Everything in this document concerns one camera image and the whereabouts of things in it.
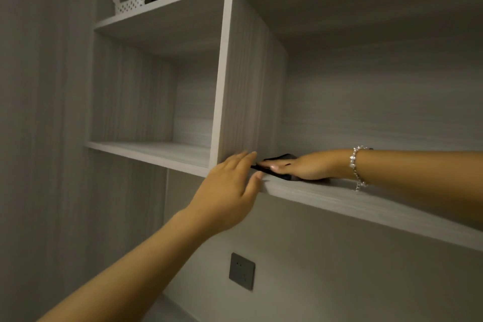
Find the silver bracelet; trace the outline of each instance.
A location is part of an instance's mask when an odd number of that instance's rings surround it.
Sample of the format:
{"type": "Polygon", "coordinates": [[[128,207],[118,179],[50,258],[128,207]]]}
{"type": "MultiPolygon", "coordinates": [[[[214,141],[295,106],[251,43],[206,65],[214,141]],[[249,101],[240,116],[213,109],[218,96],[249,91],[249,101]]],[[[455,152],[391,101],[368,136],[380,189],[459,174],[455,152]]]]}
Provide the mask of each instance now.
{"type": "Polygon", "coordinates": [[[373,150],[373,148],[368,148],[368,147],[364,147],[364,146],[358,146],[358,147],[354,148],[354,151],[351,155],[351,164],[349,164],[349,167],[351,167],[353,169],[355,178],[357,178],[357,186],[355,187],[355,192],[359,192],[361,187],[367,186],[367,183],[365,183],[364,180],[359,176],[359,173],[357,173],[357,170],[355,168],[355,156],[356,156],[357,152],[361,149],[373,150]]]}

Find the forearm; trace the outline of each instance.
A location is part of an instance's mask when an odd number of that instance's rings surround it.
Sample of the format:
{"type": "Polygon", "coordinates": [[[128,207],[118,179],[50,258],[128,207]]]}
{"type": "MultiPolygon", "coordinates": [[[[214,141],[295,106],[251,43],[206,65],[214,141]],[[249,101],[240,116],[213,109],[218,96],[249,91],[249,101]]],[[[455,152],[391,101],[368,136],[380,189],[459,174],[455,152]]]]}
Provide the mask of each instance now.
{"type": "MultiPolygon", "coordinates": [[[[336,177],[355,179],[349,167],[352,150],[339,155],[336,177]]],[[[359,176],[369,184],[483,221],[483,153],[360,150],[359,176]]]]}
{"type": "Polygon", "coordinates": [[[183,210],[40,321],[141,320],[174,275],[208,237],[205,226],[183,210]]]}

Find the wall-mounted shelf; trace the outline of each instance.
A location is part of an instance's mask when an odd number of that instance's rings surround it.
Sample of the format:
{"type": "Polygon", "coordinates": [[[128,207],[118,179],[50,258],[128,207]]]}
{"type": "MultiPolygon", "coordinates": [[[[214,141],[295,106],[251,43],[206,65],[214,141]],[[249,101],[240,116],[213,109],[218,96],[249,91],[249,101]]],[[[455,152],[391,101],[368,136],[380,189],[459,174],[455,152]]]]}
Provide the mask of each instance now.
{"type": "MultiPolygon", "coordinates": [[[[87,146],[206,176],[228,155],[483,150],[483,0],[159,0],[96,24],[87,146]]],[[[269,194],[483,251],[483,232],[338,186],[269,194]]]]}

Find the outlet plate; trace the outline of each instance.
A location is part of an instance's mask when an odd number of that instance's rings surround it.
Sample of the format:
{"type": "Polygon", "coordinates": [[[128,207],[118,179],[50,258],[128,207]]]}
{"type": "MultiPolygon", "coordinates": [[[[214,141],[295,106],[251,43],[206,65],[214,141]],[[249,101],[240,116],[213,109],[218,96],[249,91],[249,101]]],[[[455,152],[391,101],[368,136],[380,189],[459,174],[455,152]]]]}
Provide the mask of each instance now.
{"type": "Polygon", "coordinates": [[[229,278],[243,288],[253,290],[255,263],[236,253],[232,253],[229,278]]]}

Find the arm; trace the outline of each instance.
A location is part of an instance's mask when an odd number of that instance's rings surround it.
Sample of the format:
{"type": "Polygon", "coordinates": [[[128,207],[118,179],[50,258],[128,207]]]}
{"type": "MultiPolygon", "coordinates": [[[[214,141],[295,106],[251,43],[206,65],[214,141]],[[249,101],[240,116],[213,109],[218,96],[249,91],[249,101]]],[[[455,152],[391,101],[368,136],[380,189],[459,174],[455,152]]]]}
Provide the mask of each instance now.
{"type": "Polygon", "coordinates": [[[204,241],[234,227],[250,212],[262,177],[261,172],[255,173],[245,186],[256,155],[234,155],[216,166],[186,209],[39,322],[141,320],[204,241]]]}
{"type": "MultiPolygon", "coordinates": [[[[321,151],[262,166],[303,179],[356,179],[349,167],[352,149],[321,151]]],[[[408,201],[483,222],[483,152],[361,150],[359,176],[400,193],[408,201]]]]}

